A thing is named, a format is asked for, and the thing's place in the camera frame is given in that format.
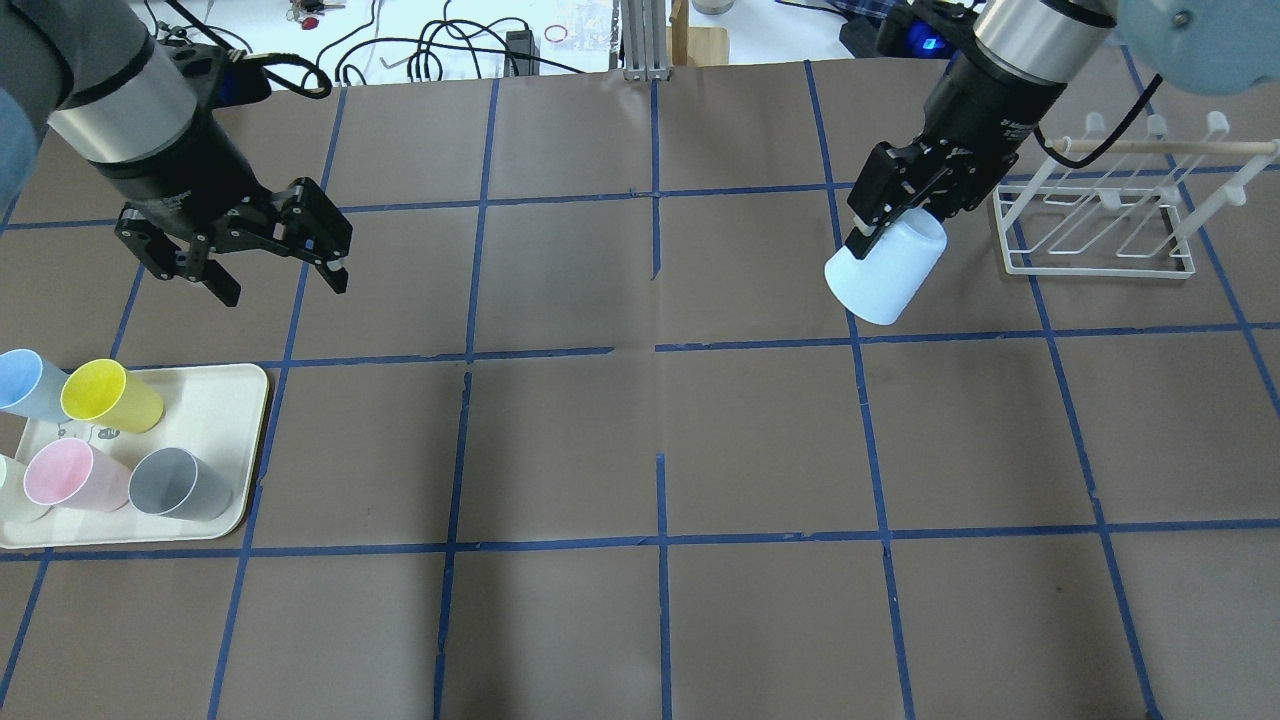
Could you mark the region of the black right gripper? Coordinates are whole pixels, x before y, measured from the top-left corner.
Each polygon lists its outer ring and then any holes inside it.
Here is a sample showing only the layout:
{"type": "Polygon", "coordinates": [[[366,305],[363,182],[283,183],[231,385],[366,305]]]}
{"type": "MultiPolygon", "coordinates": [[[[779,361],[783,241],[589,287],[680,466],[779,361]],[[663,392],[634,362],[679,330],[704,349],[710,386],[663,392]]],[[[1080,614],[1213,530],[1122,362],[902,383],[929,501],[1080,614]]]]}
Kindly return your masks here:
{"type": "Polygon", "coordinates": [[[845,247],[863,260],[909,209],[936,217],[972,210],[1066,88],[1064,1],[989,1],[982,12],[946,1],[897,1],[877,38],[886,56],[947,59],[925,100],[922,132],[906,146],[878,142],[847,205],[845,247]]]}

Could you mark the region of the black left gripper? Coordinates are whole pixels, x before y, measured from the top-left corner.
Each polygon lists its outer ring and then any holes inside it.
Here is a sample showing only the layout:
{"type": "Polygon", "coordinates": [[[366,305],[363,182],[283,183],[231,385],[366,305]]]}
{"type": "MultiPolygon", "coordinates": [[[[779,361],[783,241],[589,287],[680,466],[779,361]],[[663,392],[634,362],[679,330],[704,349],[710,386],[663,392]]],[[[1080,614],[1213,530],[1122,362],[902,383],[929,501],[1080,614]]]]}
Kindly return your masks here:
{"type": "Polygon", "coordinates": [[[186,278],[225,307],[241,284],[220,252],[261,250],[346,293],[353,227],[312,178],[273,192],[215,119],[270,97],[257,58],[214,45],[145,45],[84,91],[84,156],[124,197],[116,237],[159,279],[186,278]]]}

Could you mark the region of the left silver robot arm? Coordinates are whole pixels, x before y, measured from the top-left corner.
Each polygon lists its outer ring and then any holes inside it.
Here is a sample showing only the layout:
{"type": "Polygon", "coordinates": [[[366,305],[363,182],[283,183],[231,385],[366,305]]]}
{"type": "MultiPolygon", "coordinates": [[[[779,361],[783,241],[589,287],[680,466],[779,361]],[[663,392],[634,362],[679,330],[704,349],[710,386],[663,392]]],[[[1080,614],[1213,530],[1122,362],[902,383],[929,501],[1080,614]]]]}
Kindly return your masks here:
{"type": "Polygon", "coordinates": [[[264,251],[347,291],[351,223],[312,178],[270,191],[212,114],[262,101],[275,65],[317,79],[289,91],[328,97],[315,63],[161,41],[123,1],[5,1],[1,26],[4,204],[52,131],[123,196],[115,236],[151,275],[201,284],[233,307],[241,284],[218,254],[264,251]]]}

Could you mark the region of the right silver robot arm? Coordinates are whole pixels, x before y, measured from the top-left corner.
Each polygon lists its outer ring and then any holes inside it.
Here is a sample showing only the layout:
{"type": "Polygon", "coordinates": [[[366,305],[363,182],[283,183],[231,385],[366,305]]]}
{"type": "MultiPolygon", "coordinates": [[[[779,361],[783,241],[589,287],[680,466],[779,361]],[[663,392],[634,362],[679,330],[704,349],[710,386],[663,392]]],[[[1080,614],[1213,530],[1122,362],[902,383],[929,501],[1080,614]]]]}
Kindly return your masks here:
{"type": "Polygon", "coordinates": [[[884,56],[947,58],[922,132],[874,146],[849,196],[846,249],[863,259],[910,208],[946,220],[1009,173],[1029,136],[1105,40],[1119,32],[1153,86],[1234,95],[1279,73],[1275,1],[896,1],[879,26],[884,56]]]}

